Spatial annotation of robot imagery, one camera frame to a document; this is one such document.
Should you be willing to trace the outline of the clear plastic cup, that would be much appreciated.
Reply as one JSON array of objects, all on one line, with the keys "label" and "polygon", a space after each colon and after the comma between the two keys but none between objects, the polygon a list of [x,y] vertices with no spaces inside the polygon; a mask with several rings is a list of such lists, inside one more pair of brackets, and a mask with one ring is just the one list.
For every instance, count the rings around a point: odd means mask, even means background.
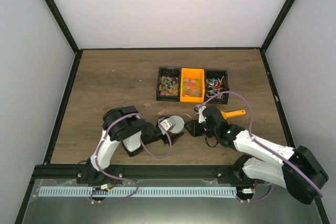
[{"label": "clear plastic cup", "polygon": [[182,128],[182,129],[178,129],[178,130],[174,130],[174,129],[171,129],[171,130],[170,130],[170,132],[171,132],[172,134],[180,134],[180,133],[183,133],[183,131],[184,131],[184,128]]}]

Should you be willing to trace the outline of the black bin with lollipops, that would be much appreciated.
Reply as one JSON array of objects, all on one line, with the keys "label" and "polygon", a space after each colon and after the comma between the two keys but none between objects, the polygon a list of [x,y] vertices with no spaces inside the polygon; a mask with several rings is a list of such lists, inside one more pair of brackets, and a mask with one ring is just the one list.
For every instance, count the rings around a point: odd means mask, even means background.
[{"label": "black bin with lollipops", "polygon": [[223,91],[229,91],[227,70],[205,69],[205,97],[204,101],[216,95],[209,103],[227,104],[229,94],[220,94]]}]

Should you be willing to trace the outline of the black bin with popsicle candies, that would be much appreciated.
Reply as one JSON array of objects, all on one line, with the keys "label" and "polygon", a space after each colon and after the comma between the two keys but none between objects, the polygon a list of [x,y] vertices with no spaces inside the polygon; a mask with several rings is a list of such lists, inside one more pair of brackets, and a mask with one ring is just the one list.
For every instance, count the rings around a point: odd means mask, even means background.
[{"label": "black bin with popsicle candies", "polygon": [[156,100],[180,102],[180,95],[181,68],[159,67]]}]

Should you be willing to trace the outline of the white round lid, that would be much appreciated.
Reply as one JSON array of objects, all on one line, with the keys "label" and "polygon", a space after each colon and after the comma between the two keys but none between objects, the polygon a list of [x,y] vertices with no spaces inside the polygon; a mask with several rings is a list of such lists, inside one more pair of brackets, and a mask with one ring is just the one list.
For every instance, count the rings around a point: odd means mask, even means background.
[{"label": "white round lid", "polygon": [[173,115],[170,118],[174,119],[174,121],[175,121],[175,126],[172,129],[178,130],[178,129],[184,128],[185,122],[184,122],[182,117],[180,117],[178,115]]}]

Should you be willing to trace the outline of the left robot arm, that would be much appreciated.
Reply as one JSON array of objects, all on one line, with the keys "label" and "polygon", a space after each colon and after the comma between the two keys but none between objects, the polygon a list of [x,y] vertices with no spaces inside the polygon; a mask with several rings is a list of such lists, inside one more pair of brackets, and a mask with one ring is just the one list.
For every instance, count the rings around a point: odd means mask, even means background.
[{"label": "left robot arm", "polygon": [[143,119],[134,106],[111,109],[103,116],[101,139],[82,174],[88,181],[102,184],[119,145],[133,157],[145,150],[147,145],[160,140],[172,147],[183,134],[184,120],[178,115],[162,116],[153,125]]}]

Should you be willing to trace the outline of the orange plastic scoop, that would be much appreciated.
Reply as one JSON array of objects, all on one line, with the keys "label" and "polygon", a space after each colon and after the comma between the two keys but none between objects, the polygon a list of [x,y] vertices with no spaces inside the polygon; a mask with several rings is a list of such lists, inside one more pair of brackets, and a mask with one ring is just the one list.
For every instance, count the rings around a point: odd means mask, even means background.
[{"label": "orange plastic scoop", "polygon": [[229,119],[229,118],[234,118],[238,116],[243,116],[246,114],[245,110],[236,110],[236,111],[230,111],[230,112],[224,112],[221,111],[221,115],[223,116],[224,119]]}]

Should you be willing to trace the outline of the yellow bin with star candies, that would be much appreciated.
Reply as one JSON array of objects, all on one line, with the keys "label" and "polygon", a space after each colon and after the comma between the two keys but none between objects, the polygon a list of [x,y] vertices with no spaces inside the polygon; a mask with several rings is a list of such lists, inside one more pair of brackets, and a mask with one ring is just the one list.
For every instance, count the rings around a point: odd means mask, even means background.
[{"label": "yellow bin with star candies", "polygon": [[205,70],[181,69],[180,102],[203,103],[205,98]]}]

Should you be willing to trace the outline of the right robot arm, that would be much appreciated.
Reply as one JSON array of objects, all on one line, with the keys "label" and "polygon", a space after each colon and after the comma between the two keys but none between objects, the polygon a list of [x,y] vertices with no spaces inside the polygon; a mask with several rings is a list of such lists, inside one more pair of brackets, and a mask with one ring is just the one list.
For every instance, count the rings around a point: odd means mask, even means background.
[{"label": "right robot arm", "polygon": [[322,197],[329,177],[313,153],[305,146],[282,146],[254,135],[251,129],[230,124],[214,106],[196,107],[197,120],[185,123],[191,136],[215,138],[223,147],[242,152],[233,177],[244,184],[250,179],[280,186],[297,201],[309,205]]}]

